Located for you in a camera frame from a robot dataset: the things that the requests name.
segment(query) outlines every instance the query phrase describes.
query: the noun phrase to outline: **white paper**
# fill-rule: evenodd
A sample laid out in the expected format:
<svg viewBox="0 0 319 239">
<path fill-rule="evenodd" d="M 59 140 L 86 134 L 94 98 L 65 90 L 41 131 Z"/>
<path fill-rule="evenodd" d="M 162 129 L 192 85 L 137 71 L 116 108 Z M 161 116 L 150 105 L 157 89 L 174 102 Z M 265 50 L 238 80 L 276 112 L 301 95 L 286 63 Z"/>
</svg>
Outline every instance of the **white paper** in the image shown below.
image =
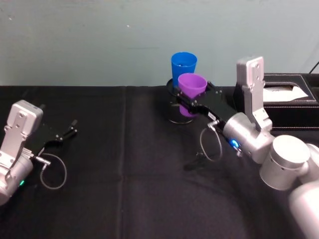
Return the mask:
<svg viewBox="0 0 319 239">
<path fill-rule="evenodd" d="M 298 86 L 277 86 L 264 88 L 264 102 L 287 102 L 308 96 Z"/>
</svg>

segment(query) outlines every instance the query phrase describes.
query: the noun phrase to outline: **blue cup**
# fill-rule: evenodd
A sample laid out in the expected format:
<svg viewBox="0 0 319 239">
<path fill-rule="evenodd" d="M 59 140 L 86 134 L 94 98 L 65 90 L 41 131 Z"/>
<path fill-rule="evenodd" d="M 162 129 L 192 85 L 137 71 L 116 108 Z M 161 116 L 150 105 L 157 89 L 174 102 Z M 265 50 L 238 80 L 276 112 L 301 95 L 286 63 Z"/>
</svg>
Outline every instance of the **blue cup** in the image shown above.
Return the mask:
<svg viewBox="0 0 319 239">
<path fill-rule="evenodd" d="M 197 57 L 189 52 L 178 52 L 171 57 L 173 86 L 178 86 L 178 77 L 184 73 L 194 73 Z"/>
</svg>

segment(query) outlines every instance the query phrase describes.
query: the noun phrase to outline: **black fabric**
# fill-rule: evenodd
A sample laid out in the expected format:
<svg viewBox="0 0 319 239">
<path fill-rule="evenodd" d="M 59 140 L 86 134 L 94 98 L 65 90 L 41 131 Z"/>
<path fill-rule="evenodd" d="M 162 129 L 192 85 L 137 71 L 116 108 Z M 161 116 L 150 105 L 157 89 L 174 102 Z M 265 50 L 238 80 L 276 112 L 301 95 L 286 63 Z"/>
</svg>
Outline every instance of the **black fabric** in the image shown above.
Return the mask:
<svg viewBox="0 0 319 239">
<path fill-rule="evenodd" d="M 0 208 L 0 237 L 33 239 L 302 239 L 287 204 L 259 166 L 223 141 L 222 161 L 192 171 L 207 120 L 175 125 L 163 116 L 165 87 L 0 88 L 0 124 L 24 98 L 46 104 L 43 121 L 73 119 L 79 134 L 61 157 L 68 181 L 49 191 L 38 171 Z M 316 132 L 289 132 L 318 144 Z M 213 135 L 204 137 L 218 153 Z"/>
</svg>

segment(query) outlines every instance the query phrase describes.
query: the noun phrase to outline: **plastic cup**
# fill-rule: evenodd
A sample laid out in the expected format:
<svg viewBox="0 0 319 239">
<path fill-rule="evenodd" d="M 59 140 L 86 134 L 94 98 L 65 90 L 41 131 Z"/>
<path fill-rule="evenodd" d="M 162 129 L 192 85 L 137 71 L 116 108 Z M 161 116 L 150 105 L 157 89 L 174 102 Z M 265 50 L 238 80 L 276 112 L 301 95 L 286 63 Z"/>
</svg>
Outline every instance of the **plastic cup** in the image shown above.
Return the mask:
<svg viewBox="0 0 319 239">
<path fill-rule="evenodd" d="M 204 77 L 198 74 L 184 73 L 178 78 L 178 86 L 185 95 L 193 99 L 199 94 L 205 92 L 207 81 Z M 179 112 L 186 117 L 196 116 L 194 114 L 190 114 L 183 106 L 179 106 Z"/>
<path fill-rule="evenodd" d="M 171 57 L 173 87 L 178 86 L 178 77 L 184 73 L 194 73 L 197 57 L 189 52 L 178 52 Z"/>
</svg>

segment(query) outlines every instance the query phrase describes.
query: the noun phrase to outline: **purple cup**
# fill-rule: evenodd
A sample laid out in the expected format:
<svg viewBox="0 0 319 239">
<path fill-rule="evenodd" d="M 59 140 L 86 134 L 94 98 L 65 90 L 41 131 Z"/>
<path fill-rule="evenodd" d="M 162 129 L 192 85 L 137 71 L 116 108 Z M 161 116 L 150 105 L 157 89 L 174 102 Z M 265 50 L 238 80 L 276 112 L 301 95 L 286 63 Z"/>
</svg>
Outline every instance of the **purple cup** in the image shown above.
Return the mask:
<svg viewBox="0 0 319 239">
<path fill-rule="evenodd" d="M 204 77 L 198 74 L 184 73 L 178 77 L 178 86 L 185 95 L 193 99 L 199 94 L 205 92 L 207 81 Z M 183 106 L 179 106 L 179 112 L 186 117 L 196 116 L 194 114 L 190 114 Z"/>
</svg>

